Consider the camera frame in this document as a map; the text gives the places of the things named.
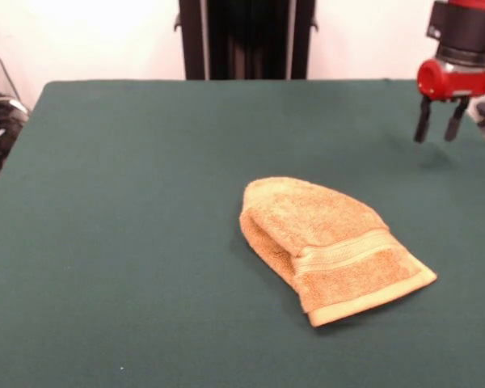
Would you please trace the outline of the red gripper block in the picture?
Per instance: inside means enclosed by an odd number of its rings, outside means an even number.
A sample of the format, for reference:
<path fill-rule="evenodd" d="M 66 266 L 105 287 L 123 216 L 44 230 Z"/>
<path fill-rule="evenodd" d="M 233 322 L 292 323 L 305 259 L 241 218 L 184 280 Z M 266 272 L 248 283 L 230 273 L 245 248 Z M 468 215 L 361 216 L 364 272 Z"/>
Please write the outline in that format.
<path fill-rule="evenodd" d="M 426 60 L 419 67 L 416 83 L 424 95 L 420 103 L 420 117 L 414 141 L 423 143 L 428 134 L 432 101 L 460 98 L 449 119 L 445 140 L 453 141 L 458 135 L 462 117 L 468 108 L 468 98 L 485 95 L 485 69 L 452 65 L 435 58 Z"/>

